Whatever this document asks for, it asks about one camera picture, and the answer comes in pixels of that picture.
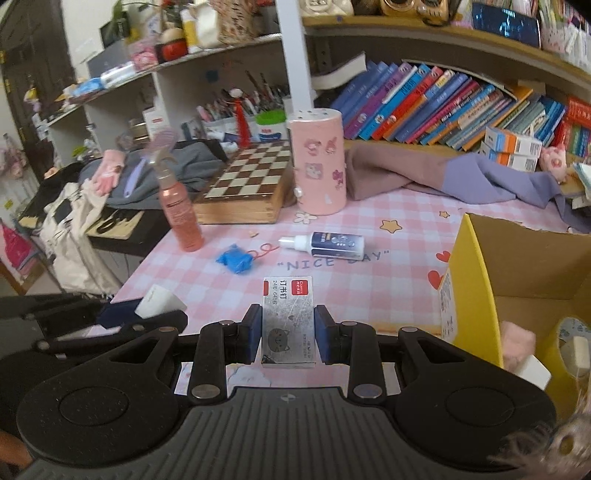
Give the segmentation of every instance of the star pattern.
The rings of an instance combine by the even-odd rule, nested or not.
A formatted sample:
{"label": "star pattern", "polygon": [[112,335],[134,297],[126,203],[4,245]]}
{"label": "star pattern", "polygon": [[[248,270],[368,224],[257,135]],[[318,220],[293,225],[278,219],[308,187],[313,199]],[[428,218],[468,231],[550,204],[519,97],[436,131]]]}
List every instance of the star pattern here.
{"label": "star pattern", "polygon": [[382,220],[382,226],[380,227],[380,230],[396,233],[399,230],[402,230],[402,227],[398,224],[397,220]]}

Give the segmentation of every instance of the pink glove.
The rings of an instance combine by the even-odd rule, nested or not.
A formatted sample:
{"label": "pink glove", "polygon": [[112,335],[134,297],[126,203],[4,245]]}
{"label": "pink glove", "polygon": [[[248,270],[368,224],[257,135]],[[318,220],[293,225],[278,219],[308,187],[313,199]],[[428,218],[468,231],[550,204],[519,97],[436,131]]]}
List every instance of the pink glove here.
{"label": "pink glove", "polygon": [[106,150],[103,161],[92,176],[92,186],[99,196],[107,195],[119,184],[125,154],[119,150]]}

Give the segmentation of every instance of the metal screw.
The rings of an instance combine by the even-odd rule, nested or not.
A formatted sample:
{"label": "metal screw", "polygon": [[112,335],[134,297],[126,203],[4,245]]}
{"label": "metal screw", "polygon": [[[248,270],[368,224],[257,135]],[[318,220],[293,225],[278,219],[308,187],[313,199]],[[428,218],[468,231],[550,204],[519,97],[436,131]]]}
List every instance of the metal screw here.
{"label": "metal screw", "polygon": [[191,395],[201,400],[208,400],[215,398],[220,394],[220,389],[215,385],[205,383],[203,385],[197,385],[191,390]]}
{"label": "metal screw", "polygon": [[374,385],[373,383],[362,383],[353,389],[353,393],[359,398],[366,400],[378,398],[382,394],[382,387]]}

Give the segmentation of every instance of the cardboard box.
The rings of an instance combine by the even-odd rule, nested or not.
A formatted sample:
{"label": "cardboard box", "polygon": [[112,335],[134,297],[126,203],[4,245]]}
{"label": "cardboard box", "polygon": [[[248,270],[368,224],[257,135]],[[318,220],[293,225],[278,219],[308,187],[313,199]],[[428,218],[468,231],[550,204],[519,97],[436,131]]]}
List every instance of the cardboard box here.
{"label": "cardboard box", "polygon": [[503,367],[503,320],[536,334],[535,356],[551,372],[546,393],[566,419],[577,381],[560,356],[563,319],[591,326],[591,235],[535,231],[464,215],[439,287],[445,340]]}
{"label": "cardboard box", "polygon": [[502,153],[527,155],[538,158],[542,151],[542,142],[534,137],[517,135],[508,130],[486,127],[484,142],[493,150]]}
{"label": "cardboard box", "polygon": [[519,171],[535,171],[535,167],[538,164],[537,157],[497,152],[493,150],[490,145],[486,145],[484,142],[480,144],[480,150],[478,153],[480,155],[484,155],[489,160]]}
{"label": "cardboard box", "polygon": [[314,367],[312,277],[265,278],[261,351],[265,367]]}

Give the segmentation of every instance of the brown cloth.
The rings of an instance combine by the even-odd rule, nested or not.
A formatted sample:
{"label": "brown cloth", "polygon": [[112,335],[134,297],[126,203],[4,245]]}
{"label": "brown cloth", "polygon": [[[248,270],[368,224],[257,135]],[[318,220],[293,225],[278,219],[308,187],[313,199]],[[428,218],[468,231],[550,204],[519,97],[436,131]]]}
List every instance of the brown cloth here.
{"label": "brown cloth", "polygon": [[348,196],[363,200],[403,187],[446,196],[440,189],[449,160],[390,144],[355,143],[345,154]]}

